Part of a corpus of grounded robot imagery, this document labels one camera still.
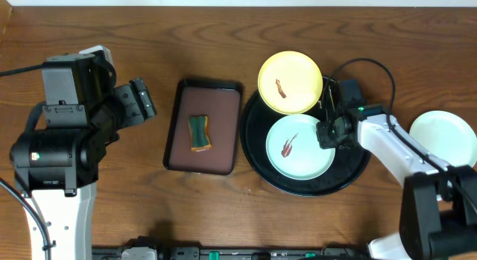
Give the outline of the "light blue plate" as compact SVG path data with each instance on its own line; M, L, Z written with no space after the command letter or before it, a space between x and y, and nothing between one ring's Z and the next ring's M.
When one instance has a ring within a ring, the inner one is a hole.
M272 166L293 180L311 180L324 174L335 149L323 149L317 138L319 120L311 115L287 115L268 131L265 149Z

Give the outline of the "green orange sponge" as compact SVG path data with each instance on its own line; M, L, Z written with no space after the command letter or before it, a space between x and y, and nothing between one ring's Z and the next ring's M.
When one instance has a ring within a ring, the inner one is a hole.
M206 115L189 117L192 152L209 150L212 147L208 134L208 124L209 118Z

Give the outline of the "pale green plate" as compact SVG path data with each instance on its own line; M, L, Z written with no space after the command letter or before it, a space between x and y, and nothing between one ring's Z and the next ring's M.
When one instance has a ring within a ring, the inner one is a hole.
M455 114L440 110L425 112L414 120L409 135L451 165L476 164L476 133Z

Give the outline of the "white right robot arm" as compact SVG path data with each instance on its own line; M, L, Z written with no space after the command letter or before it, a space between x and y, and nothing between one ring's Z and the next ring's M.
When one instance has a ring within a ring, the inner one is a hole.
M476 171L429 153L379 105L323 105L322 148L360 146L402 185L399 232L368 244L374 259L448 259L476 251Z

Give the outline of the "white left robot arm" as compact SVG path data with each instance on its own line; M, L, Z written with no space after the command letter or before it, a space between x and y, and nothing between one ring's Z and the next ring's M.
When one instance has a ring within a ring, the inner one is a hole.
M92 258L98 167L121 129L157 111L141 78L118 86L108 48L49 57L45 100L13 144L15 195L27 215L33 259Z

